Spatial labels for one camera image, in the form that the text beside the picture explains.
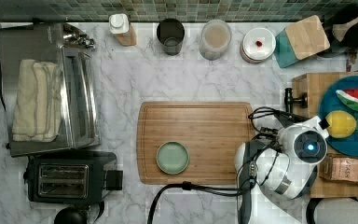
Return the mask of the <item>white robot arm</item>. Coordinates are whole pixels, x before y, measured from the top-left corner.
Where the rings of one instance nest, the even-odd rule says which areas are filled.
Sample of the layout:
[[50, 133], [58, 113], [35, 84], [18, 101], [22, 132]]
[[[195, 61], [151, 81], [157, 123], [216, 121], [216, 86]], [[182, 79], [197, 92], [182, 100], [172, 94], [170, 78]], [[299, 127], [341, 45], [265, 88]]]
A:
[[327, 153], [326, 121], [315, 116], [278, 131], [274, 140], [254, 139], [235, 155], [238, 224], [301, 224], [265, 194], [295, 199], [310, 190]]

